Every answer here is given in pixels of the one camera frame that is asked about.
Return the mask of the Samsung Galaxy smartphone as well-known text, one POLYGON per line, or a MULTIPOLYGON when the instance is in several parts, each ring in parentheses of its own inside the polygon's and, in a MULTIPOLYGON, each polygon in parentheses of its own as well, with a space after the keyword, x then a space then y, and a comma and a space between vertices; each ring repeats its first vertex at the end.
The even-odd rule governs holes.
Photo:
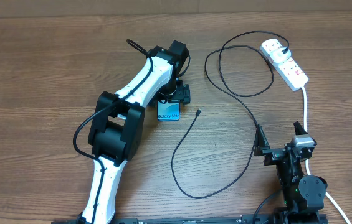
POLYGON ((157 105, 158 121, 179 121, 179 103, 160 103, 157 105))

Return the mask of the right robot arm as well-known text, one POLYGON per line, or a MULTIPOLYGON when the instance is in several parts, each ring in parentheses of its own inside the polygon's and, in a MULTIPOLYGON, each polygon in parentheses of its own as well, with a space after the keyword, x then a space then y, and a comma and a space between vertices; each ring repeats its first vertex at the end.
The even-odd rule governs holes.
POLYGON ((326 215, 319 211, 324 208, 324 198, 328 184, 315 175, 305 175, 301 162, 312 157, 317 142, 294 122, 295 135, 283 148, 272 149, 261 125, 257 125, 254 155, 264 157, 265 166, 275 166, 280 181, 280 190, 267 197, 255 211, 252 222, 261 223, 327 223, 326 215), (273 213, 258 218, 258 212, 271 198, 282 193, 284 207, 275 208, 273 213))

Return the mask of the white charger plug adapter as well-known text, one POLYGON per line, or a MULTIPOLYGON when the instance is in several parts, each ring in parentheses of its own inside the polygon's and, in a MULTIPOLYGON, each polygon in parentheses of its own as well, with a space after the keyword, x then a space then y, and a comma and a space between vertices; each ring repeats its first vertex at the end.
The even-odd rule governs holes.
POLYGON ((270 58, 272 59, 272 61, 276 64, 281 64, 284 63, 284 61, 288 60, 291 57, 292 53, 289 49, 282 49, 279 48, 277 50, 274 50, 271 54, 270 54, 270 58))

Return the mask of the white power strip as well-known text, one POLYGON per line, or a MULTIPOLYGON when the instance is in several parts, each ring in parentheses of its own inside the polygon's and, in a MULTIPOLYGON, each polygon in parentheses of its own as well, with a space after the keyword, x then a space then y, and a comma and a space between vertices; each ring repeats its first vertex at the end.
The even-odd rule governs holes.
POLYGON ((286 47, 284 47, 277 39, 266 40, 260 46, 262 53, 280 74, 285 83, 291 88, 292 91, 297 91, 305 86, 305 84, 308 82, 308 77, 299 67, 296 61, 294 61, 292 56, 288 60, 284 61, 284 63, 274 63, 270 58, 270 54, 279 48, 284 49, 286 47))

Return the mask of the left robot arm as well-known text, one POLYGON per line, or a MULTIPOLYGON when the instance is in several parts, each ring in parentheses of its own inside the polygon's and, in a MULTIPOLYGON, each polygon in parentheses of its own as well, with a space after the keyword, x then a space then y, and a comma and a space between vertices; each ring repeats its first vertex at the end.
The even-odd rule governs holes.
POLYGON ((110 223, 115 216, 115 199, 121 174, 141 143, 148 105, 180 106, 191 101, 189 85, 180 79, 191 57, 186 44, 173 41, 169 48, 145 50, 132 40, 127 43, 146 57, 138 74, 115 93, 104 91, 95 112, 76 130, 72 142, 87 123, 88 143, 94 172, 88 203, 76 223, 110 223))

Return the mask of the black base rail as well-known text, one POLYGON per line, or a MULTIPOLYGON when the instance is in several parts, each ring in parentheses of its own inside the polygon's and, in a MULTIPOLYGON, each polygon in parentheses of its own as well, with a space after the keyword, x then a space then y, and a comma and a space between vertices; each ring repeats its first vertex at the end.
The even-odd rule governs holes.
MULTIPOLYGON (((82 220, 67 220, 67 221, 54 221, 51 223, 60 224, 76 224, 76 223, 89 223, 82 220)), ((164 219, 147 219, 139 220, 137 218, 114 218, 111 224, 250 224, 253 223, 253 215, 242 215, 240 217, 216 217, 216 218, 164 218, 164 219)), ((281 223, 276 222, 271 215, 257 215, 255 223, 281 223)), ((320 215, 319 223, 328 223, 326 215, 320 215)))

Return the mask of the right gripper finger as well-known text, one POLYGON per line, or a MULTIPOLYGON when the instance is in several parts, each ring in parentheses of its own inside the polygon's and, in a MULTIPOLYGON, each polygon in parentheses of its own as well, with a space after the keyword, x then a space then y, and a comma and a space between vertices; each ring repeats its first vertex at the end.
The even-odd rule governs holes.
POLYGON ((254 155, 264 156, 269 153, 270 145, 265 136, 261 125, 256 126, 255 141, 254 141, 254 155))
POLYGON ((294 129, 295 129, 295 134, 296 135, 307 135, 308 133, 305 131, 305 129, 303 128, 303 126, 298 122, 294 122, 293 124, 294 129))

